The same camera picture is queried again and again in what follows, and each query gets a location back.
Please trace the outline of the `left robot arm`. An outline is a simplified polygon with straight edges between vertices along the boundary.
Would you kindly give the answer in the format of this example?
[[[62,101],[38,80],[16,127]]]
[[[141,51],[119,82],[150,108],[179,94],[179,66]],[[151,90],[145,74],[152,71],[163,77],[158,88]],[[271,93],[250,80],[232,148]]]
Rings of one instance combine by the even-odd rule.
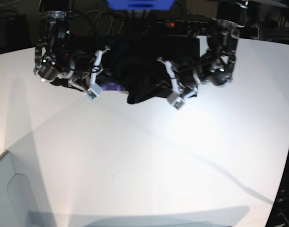
[[[236,63],[236,49],[240,31],[238,24],[224,20],[214,19],[207,33],[208,49],[195,62],[177,64],[159,57],[171,81],[171,90],[186,96],[194,92],[200,85],[212,83],[223,86],[232,81],[232,74]]]

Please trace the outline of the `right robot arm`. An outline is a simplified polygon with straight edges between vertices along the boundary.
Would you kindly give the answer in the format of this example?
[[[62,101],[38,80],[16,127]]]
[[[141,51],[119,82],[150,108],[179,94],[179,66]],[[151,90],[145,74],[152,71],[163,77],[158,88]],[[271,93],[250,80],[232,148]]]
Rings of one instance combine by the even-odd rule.
[[[34,74],[42,82],[85,92],[103,71],[102,55],[111,48],[101,42],[92,20],[85,13],[77,10],[75,13],[89,23],[93,36],[72,33],[68,11],[44,12],[35,47]]]

